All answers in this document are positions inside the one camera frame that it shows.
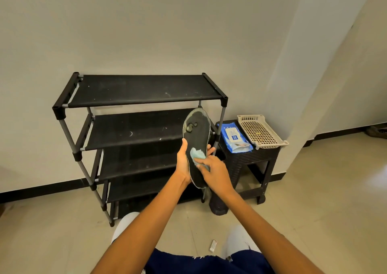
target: white plastic tray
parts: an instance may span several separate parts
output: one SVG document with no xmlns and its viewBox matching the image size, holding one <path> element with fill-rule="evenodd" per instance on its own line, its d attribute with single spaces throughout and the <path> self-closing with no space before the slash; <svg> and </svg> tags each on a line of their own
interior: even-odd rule
<svg viewBox="0 0 387 274">
<path fill-rule="evenodd" d="M 274 130 L 266 123 L 263 115 L 238 115 L 238 123 L 244 130 L 255 149 L 274 149 L 289 143 L 281 140 Z"/>
</svg>

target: shoe rack shelf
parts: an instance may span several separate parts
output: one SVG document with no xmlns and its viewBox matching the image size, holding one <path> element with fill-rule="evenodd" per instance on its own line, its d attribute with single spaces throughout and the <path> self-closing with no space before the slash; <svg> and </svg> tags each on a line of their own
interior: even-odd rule
<svg viewBox="0 0 387 274">
<path fill-rule="evenodd" d="M 125 114 L 94 115 L 93 107 L 220 100 L 223 122 L 227 96 L 205 74 L 199 75 L 80 75 L 74 72 L 52 107 L 91 190 L 114 226 L 118 208 L 139 203 L 136 198 L 154 195 L 166 184 L 176 167 L 176 153 L 183 137 L 182 126 L 193 109 L 176 109 Z M 67 108 L 86 108 L 88 115 L 74 140 L 66 125 Z M 214 146 L 220 128 L 211 124 Z M 82 153 L 97 150 L 91 173 Z M 102 195 L 97 184 L 103 184 Z M 201 195 L 190 185 L 181 201 Z"/>
</svg>

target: black insole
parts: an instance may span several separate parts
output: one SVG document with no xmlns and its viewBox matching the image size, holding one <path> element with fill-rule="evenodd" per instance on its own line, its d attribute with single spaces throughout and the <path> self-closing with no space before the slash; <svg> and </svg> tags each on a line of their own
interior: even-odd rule
<svg viewBox="0 0 387 274">
<path fill-rule="evenodd" d="M 188 132 L 186 130 L 186 126 L 188 126 L 190 123 L 193 125 L 192 131 Z M 186 155 L 190 166 L 191 180 L 193 184 L 200 189 L 206 188 L 207 184 L 204 181 L 202 173 L 195 166 L 190 152 L 192 148 L 195 148 L 196 150 L 202 150 L 204 154 L 207 154 L 207 143 L 210 129 L 210 119 L 202 108 L 194 109 L 188 115 L 184 124 L 183 137 L 187 140 L 188 143 Z"/>
</svg>

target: wet wipes pack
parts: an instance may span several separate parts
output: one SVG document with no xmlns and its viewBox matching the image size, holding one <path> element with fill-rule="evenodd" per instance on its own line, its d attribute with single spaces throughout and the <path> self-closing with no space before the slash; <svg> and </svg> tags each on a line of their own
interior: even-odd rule
<svg viewBox="0 0 387 274">
<path fill-rule="evenodd" d="M 253 149 L 253 146 L 240 133 L 234 122 L 222 124 L 221 134 L 231 153 L 245 153 Z"/>
</svg>

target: forearm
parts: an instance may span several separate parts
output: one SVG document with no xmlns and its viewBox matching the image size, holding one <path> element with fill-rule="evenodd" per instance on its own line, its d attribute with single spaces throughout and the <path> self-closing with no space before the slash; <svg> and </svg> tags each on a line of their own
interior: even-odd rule
<svg viewBox="0 0 387 274">
<path fill-rule="evenodd" d="M 187 183 L 173 174 L 164 188 L 110 245 L 92 273 L 141 273 Z"/>
<path fill-rule="evenodd" d="M 307 257 L 233 191 L 223 197 L 277 274 L 322 273 Z"/>
</svg>

